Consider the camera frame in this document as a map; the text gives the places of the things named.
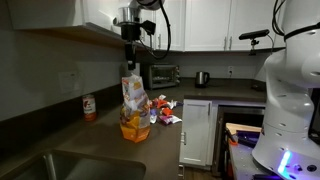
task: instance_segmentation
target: wall outlet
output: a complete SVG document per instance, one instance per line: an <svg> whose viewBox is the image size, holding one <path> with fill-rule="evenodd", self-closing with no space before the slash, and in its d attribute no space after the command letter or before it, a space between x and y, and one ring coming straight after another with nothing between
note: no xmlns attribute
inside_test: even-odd
<svg viewBox="0 0 320 180"><path fill-rule="evenodd" d="M79 75L76 71L59 72L61 93L68 93L80 89Z"/></svg>
<svg viewBox="0 0 320 180"><path fill-rule="evenodd" d="M234 66L228 66L227 74L231 77L234 71Z"/></svg>

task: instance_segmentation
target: blue light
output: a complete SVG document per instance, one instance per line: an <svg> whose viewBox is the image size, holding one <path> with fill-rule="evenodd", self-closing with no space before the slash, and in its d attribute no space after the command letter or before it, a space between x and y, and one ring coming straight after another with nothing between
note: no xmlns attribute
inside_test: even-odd
<svg viewBox="0 0 320 180"><path fill-rule="evenodd" d="M288 165L289 160L291 158L291 152L290 151L286 151L282 157L281 163L278 167L278 172L284 176L284 177L289 177L288 172L285 170L285 167Z"/></svg>

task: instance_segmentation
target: dishwasher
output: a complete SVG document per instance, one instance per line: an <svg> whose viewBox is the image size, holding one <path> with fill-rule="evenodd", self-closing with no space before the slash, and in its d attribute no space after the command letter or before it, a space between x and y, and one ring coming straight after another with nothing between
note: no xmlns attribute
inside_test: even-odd
<svg viewBox="0 0 320 180"><path fill-rule="evenodd" d="M225 140L226 123L242 124L261 127L264 117L264 106L227 106L218 107L216 135L214 140L214 152L212 162L212 174L222 176L226 172L227 141Z"/></svg>

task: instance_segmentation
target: toaster oven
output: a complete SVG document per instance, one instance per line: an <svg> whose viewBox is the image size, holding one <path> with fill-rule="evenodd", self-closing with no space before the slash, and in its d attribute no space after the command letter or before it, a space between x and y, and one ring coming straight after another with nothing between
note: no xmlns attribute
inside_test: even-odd
<svg viewBox="0 0 320 180"><path fill-rule="evenodd" d="M144 87L157 89L177 86L180 83L179 66L170 64L146 64L142 70Z"/></svg>

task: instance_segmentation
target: plastic bag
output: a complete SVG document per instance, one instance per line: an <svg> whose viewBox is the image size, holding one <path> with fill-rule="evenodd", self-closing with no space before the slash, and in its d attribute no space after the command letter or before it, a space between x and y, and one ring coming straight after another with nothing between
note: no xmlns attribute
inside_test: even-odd
<svg viewBox="0 0 320 180"><path fill-rule="evenodd" d="M122 78L124 103L120 111L120 128L125 139L140 142L150 132L149 98L144 91L142 78L132 74Z"/></svg>

